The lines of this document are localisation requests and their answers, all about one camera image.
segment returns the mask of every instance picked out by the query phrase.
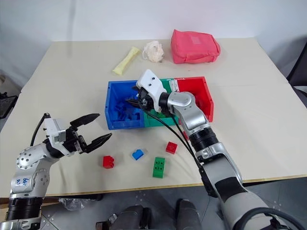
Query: floor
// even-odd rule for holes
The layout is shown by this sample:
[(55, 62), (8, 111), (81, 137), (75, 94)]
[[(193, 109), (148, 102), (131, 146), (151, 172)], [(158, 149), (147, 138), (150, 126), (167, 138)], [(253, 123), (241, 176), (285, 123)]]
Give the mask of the floor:
[[(307, 178), (290, 179), (253, 185), (249, 190), (259, 195), (268, 206), (292, 215), (307, 228)], [(153, 211), (153, 226), (159, 230), (175, 229), (175, 206), (179, 198), (196, 206), (204, 230), (224, 230), (218, 212), (218, 200), (207, 196), (202, 186), (142, 190), (105, 194), (84, 209), (68, 211), (62, 204), (43, 207), (42, 230), (94, 230), (95, 223), (105, 221), (113, 213), (140, 204)]]

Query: blue bin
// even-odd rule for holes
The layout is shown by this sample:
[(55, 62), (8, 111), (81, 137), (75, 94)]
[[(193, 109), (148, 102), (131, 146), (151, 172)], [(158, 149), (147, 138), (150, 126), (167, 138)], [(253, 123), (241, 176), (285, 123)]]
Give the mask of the blue bin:
[(143, 111), (125, 101), (136, 99), (137, 92), (132, 89), (136, 82), (136, 80), (109, 81), (105, 107), (109, 130), (144, 127)]

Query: white wall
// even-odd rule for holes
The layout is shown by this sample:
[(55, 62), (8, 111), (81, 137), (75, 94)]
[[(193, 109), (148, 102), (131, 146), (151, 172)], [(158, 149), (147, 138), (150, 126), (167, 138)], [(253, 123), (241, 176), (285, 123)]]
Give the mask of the white wall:
[(23, 86), (51, 41), (166, 39), (173, 29), (255, 36), (287, 75), (307, 0), (0, 0), (0, 69)]

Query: table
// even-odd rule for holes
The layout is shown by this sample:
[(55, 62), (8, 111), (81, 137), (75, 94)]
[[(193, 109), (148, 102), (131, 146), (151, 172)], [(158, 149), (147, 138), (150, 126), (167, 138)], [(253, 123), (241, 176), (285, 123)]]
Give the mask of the table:
[[(82, 115), (100, 113), (80, 127), (88, 142), (109, 133), (104, 116), (108, 81), (136, 80), (151, 69), (160, 78), (205, 76), (214, 101), (213, 130), (238, 165), (244, 182), (307, 176), (307, 110), (284, 76), (254, 38), (218, 39), (221, 55), (214, 63), (175, 65), (168, 40), (162, 63), (141, 55), (123, 76), (111, 70), (131, 46), (146, 40), (53, 42), (0, 133), (0, 197), (8, 197), (19, 152), (28, 147), (40, 117), (49, 112), (67, 124)], [(164, 127), (112, 130), (111, 139), (90, 154), (63, 157), (50, 170), (48, 196), (80, 195), (134, 189), (201, 185), (191, 156)], [(45, 138), (39, 130), (35, 143)], [(175, 155), (167, 142), (178, 143)], [(138, 161), (131, 154), (146, 149)], [(104, 155), (115, 168), (104, 169)], [(152, 177), (156, 156), (165, 157), (165, 177)]]

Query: pink bag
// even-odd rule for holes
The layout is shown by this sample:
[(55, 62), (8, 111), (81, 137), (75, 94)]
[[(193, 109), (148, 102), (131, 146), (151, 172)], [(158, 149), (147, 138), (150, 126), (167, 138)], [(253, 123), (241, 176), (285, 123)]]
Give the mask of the pink bag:
[(220, 55), (220, 46), (211, 34), (192, 31), (174, 30), (171, 48), (176, 64), (213, 62)]

